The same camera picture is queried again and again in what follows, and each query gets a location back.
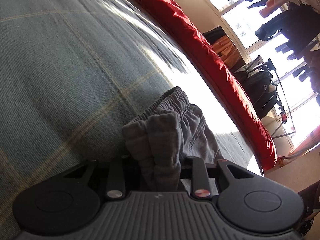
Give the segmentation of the green plaid bed blanket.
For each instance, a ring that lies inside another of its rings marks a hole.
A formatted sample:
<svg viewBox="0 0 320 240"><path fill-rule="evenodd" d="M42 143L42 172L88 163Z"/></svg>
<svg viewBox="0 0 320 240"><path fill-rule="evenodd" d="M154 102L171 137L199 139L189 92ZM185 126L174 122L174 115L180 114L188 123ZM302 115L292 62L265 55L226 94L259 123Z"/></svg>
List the green plaid bed blanket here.
<svg viewBox="0 0 320 240"><path fill-rule="evenodd" d="M134 0L1 0L1 239L16 196L124 149L121 128L172 87L202 110L221 154L256 153L175 40Z"/></svg>

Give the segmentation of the orange right curtain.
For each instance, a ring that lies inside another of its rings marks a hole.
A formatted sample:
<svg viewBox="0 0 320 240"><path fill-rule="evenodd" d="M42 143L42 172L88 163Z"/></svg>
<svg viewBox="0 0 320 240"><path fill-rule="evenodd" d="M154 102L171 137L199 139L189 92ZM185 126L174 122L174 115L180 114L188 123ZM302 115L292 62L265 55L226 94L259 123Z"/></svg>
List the orange right curtain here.
<svg viewBox="0 0 320 240"><path fill-rule="evenodd" d="M283 167L297 158L305 155L310 150L319 145L320 126L317 126L298 146L296 146L287 156L278 157L277 161L280 167Z"/></svg>

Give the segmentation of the metal clothes drying rack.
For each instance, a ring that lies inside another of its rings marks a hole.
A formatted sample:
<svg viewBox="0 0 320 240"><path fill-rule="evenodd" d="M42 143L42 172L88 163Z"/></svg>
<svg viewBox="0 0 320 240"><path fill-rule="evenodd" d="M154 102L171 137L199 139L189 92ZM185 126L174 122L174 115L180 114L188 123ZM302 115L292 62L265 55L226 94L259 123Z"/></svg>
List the metal clothes drying rack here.
<svg viewBox="0 0 320 240"><path fill-rule="evenodd" d="M278 104L278 108L280 110L280 117L281 117L281 123L278 125L278 127L274 130L274 132L271 134L271 137L273 139L279 139L279 138L283 138L283 137L287 137L289 135L293 135L296 133L296 128L294 126L294 123L293 123L293 117L292 117L292 114L291 114L291 109L289 107L289 103L287 101L287 98L286 98L286 95L285 95L285 91L284 91L284 88L283 88L283 85L281 83L281 80L280 80L280 77L277 73L277 70L272 62L272 60L269 58L267 61L266 61L266 68L271 72L273 71L276 75L276 81L274 82L275 85L279 85L281 90L282 90L282 93L283 93L283 98L285 100L285 103L287 105L287 110L285 110L285 107L284 105L282 104L282 101L277 93L277 104ZM290 117L291 119L291 122L292 122L292 127L291 127L291 132L285 132L284 134L280 134L280 135L276 135L276 133L281 129L283 128L283 125L287 123L287 120L288 120L288 117Z"/></svg>

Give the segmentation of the dark jackets on rack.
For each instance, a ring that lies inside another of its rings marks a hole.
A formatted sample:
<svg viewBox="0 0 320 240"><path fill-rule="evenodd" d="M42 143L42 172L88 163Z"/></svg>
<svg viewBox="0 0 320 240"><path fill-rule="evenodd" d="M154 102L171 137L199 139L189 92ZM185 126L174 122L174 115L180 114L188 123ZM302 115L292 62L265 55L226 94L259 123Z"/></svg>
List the dark jackets on rack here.
<svg viewBox="0 0 320 240"><path fill-rule="evenodd" d="M273 82L271 59L263 62L258 55L253 61L233 73L240 83L259 119L264 118L278 102L277 85Z"/></svg>

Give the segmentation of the rack with orange clothes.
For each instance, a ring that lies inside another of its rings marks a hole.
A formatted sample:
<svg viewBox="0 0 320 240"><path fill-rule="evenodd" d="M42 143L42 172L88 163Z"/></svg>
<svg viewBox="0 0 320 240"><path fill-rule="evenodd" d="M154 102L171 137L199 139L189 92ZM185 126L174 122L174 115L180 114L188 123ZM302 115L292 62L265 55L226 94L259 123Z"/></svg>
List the rack with orange clothes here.
<svg viewBox="0 0 320 240"><path fill-rule="evenodd" d="M232 73L245 65L245 61L237 46L221 26L202 33L202 35Z"/></svg>

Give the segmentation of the grey sweatpants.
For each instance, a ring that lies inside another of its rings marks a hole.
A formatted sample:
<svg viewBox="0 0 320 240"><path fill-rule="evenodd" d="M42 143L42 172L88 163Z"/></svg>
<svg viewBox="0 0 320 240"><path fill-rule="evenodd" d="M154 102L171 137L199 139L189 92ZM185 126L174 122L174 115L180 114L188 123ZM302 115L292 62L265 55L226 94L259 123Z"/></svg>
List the grey sweatpants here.
<svg viewBox="0 0 320 240"><path fill-rule="evenodd" d="M215 164L223 158L201 109L180 87L166 91L122 127L125 145L151 191L176 191L187 156Z"/></svg>

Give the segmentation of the red duvet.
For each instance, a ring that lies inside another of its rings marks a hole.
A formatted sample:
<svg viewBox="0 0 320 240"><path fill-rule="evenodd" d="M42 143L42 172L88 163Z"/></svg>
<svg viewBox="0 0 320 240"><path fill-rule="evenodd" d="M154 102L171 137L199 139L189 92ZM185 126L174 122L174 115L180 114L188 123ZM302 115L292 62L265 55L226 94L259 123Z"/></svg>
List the red duvet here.
<svg viewBox="0 0 320 240"><path fill-rule="evenodd" d="M218 93L236 125L252 144L262 168L272 169L277 153L270 133L240 83L182 8L174 0L136 1L178 42Z"/></svg>

